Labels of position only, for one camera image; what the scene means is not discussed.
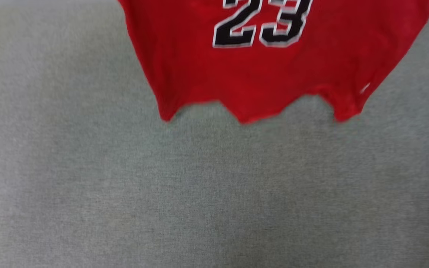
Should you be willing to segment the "red basketball jersey number 23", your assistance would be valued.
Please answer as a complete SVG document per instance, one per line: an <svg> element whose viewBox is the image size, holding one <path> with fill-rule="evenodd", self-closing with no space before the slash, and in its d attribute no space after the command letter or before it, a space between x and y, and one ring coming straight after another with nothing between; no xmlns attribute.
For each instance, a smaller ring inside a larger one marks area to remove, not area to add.
<svg viewBox="0 0 429 268"><path fill-rule="evenodd" d="M429 0L117 0L162 120L220 102L242 124L305 95L360 114L429 20Z"/></svg>

